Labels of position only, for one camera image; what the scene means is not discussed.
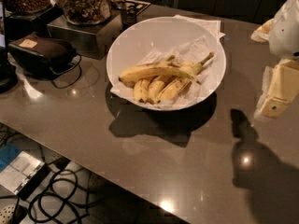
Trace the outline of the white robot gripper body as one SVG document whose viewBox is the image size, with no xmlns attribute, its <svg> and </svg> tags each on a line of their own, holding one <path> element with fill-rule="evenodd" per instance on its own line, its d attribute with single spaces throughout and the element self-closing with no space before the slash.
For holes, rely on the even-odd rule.
<svg viewBox="0 0 299 224">
<path fill-rule="evenodd" d="M 272 20 L 270 52 L 280 59 L 299 58 L 299 0 L 287 0 Z"/>
</svg>

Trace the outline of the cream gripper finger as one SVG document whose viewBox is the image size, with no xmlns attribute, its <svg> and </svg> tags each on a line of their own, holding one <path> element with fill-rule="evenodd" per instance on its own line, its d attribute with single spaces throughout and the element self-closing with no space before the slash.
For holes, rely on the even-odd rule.
<svg viewBox="0 0 299 224">
<path fill-rule="evenodd" d="M 299 62 L 282 59 L 275 67 L 266 67 L 262 91 L 259 113 L 277 118 L 299 94 Z"/>
<path fill-rule="evenodd" d="M 263 23 L 252 33 L 250 38 L 256 42 L 268 42 L 272 23 L 273 20 L 268 20 L 265 23 Z"/>
</svg>

